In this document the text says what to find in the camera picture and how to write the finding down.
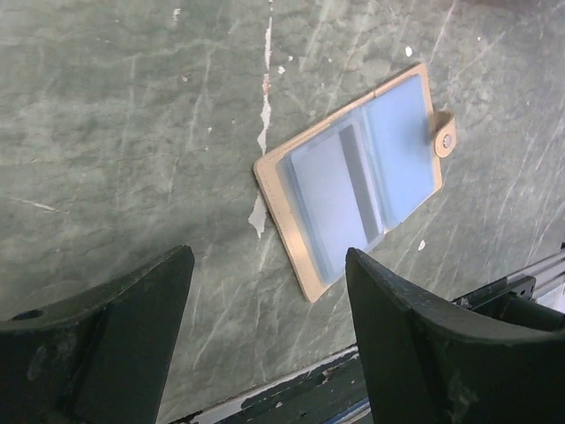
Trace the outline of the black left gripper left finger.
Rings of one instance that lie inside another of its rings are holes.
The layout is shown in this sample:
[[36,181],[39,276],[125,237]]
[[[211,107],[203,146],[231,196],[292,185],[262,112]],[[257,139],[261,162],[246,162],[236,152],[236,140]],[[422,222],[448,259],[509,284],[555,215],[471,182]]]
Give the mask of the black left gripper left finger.
[[2,322],[2,422],[156,422],[194,263],[177,246]]

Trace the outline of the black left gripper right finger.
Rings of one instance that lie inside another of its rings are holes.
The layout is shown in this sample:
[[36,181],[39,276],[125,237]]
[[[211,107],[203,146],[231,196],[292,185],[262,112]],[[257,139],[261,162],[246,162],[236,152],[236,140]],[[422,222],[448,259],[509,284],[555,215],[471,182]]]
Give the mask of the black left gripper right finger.
[[346,281],[375,422],[563,422],[563,313],[508,280],[460,307],[356,248]]

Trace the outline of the tan card holder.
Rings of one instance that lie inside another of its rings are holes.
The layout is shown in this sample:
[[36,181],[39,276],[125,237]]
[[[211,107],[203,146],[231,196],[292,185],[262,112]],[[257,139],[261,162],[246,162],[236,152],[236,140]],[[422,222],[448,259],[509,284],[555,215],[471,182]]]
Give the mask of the tan card holder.
[[456,119],[416,63],[258,159],[253,172],[305,298],[373,250],[443,184]]

